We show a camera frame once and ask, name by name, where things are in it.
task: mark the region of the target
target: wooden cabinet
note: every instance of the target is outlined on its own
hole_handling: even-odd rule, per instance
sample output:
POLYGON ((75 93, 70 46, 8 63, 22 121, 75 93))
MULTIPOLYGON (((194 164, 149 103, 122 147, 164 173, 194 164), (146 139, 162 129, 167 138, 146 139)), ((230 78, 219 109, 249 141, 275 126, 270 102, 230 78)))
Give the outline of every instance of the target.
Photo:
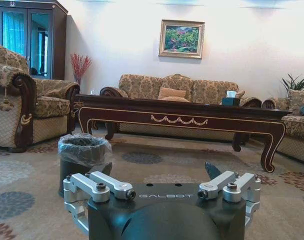
POLYGON ((64 79, 68 11, 56 0, 0 0, 0 44, 36 78, 64 79))

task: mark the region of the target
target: floral rug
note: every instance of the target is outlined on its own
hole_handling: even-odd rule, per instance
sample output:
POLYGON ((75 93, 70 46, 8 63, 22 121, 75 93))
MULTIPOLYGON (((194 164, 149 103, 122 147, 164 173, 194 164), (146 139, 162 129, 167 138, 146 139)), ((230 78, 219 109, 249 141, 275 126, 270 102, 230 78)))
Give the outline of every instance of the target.
MULTIPOLYGON (((94 133, 103 137, 103 133, 94 133)), ((25 153, 0 148, 0 240, 86 240, 58 195, 58 139, 25 153)), ((260 209, 246 230, 249 240, 304 240, 304 164, 275 155, 275 172, 260 166, 263 146, 251 141, 241 152, 228 143, 116 134, 110 141, 111 175, 130 183, 209 181, 205 162, 221 172, 259 175, 260 209)))

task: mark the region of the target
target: floral sofa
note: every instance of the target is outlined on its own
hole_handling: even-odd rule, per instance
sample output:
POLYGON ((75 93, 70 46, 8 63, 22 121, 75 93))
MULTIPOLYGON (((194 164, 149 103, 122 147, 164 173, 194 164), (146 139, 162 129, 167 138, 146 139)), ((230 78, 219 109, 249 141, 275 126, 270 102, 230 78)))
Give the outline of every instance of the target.
POLYGON ((0 147, 24 152, 73 131, 79 91, 74 82, 30 77, 26 59, 0 45, 0 147))
MULTIPOLYGON (((119 80, 119 87, 104 87, 100 95, 134 99, 157 100, 160 88, 185 90, 185 99, 193 103, 219 105, 227 91, 239 91, 234 82, 192 80, 187 76, 174 74, 164 78, 135 74, 124 74, 119 80)), ((243 107, 261 108, 262 102, 255 97, 243 97, 240 99, 243 107)), ((193 139, 212 139, 231 141, 234 133, 225 131, 210 131, 168 126, 150 126, 139 124, 120 123, 116 125, 116 132, 137 133, 152 136, 169 136, 193 139)))
POLYGON ((290 110, 292 115, 282 118, 286 134, 277 151, 287 156, 304 161, 304 116, 298 108, 304 105, 304 92, 290 90, 289 98, 273 97, 264 101, 263 108, 290 110))

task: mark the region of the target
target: glass cabinet door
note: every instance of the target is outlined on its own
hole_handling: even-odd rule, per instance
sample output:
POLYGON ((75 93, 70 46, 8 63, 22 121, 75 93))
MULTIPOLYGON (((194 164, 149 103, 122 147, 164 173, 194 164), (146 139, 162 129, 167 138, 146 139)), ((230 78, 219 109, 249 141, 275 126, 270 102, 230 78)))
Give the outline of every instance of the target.
POLYGON ((52 14, 47 10, 29 10, 28 23, 30 74, 49 78, 51 75, 52 14))
POLYGON ((27 10, 0 8, 0 43, 7 49, 27 56, 27 10))

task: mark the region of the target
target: painting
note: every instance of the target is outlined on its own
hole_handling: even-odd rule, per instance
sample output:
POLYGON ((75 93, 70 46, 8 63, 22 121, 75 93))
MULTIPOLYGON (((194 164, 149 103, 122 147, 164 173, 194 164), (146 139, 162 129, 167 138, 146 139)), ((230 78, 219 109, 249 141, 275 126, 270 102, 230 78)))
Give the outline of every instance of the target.
POLYGON ((198 21, 162 20, 158 55, 201 59, 204 26, 198 21))

